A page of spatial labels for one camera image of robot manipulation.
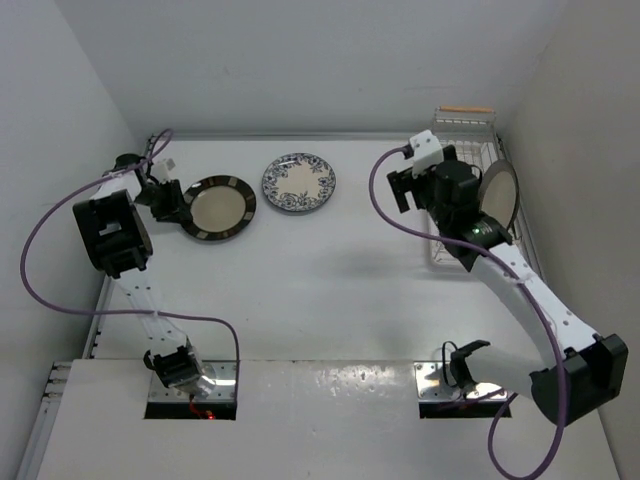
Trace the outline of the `dark rim patterned plate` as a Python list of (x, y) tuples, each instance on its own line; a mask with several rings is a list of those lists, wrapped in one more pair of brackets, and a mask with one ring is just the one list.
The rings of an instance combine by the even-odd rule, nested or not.
[(236, 176), (215, 175), (195, 182), (190, 224), (180, 224), (191, 237), (206, 242), (227, 241), (244, 230), (255, 216), (257, 197), (245, 181)]

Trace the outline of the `metallic rim cream plate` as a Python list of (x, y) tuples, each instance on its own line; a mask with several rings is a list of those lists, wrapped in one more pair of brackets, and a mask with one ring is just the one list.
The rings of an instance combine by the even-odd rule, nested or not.
[(498, 160), (484, 172), (479, 190), (480, 209), (505, 229), (513, 227), (520, 208), (519, 181), (507, 160)]

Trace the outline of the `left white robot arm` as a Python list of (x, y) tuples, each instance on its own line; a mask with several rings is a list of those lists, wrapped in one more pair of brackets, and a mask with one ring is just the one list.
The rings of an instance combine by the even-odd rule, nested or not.
[(178, 220), (185, 212), (179, 183), (148, 180), (142, 165), (134, 153), (117, 157), (105, 182), (90, 199), (74, 204), (73, 214), (92, 265), (116, 282), (145, 330), (145, 366), (165, 388), (204, 399), (215, 388), (214, 374), (188, 335), (160, 314), (161, 298), (149, 270), (153, 247), (135, 204), (140, 200), (152, 209), (168, 204), (169, 218)]

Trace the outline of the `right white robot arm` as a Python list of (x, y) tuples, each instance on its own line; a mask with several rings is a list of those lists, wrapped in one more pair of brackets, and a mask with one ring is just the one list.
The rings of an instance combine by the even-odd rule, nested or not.
[(445, 377), (459, 390), (491, 382), (523, 395), (560, 427), (616, 398), (627, 345), (574, 315), (531, 269), (508, 230), (482, 208), (483, 180), (473, 167), (435, 138), (412, 139), (397, 151), (411, 162), (387, 175), (399, 211), (426, 211), (438, 229), (434, 240), (490, 289), (538, 350), (529, 361), (474, 340), (451, 353)]

